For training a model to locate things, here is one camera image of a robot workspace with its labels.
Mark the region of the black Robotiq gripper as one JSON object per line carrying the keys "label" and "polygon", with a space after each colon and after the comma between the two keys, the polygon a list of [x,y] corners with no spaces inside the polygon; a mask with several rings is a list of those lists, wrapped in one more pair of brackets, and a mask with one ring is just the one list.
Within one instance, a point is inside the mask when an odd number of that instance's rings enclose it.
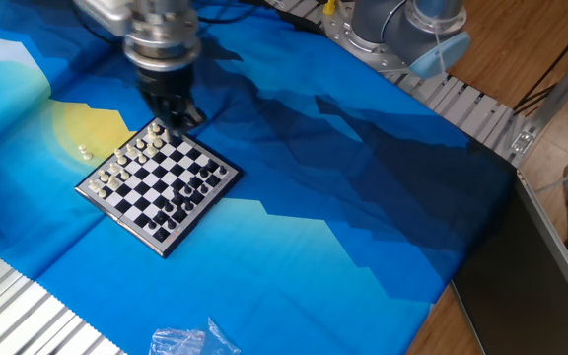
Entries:
{"label": "black Robotiq gripper", "polygon": [[191,99],[193,66],[176,71],[137,70],[137,89],[155,117],[168,124],[174,136],[181,136],[207,121],[205,113]]}

